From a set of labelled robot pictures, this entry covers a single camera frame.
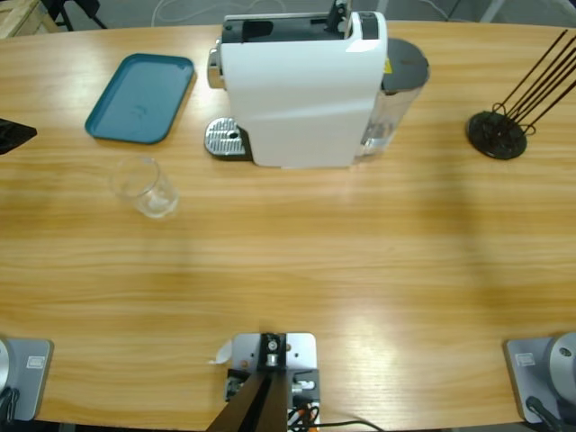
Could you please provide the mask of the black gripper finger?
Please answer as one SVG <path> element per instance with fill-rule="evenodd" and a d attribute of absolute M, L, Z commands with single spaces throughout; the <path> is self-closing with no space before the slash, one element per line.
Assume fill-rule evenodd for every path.
<path fill-rule="evenodd" d="M 37 135 L 37 130 L 18 122 L 0 119 L 0 154 L 4 155 Z"/>

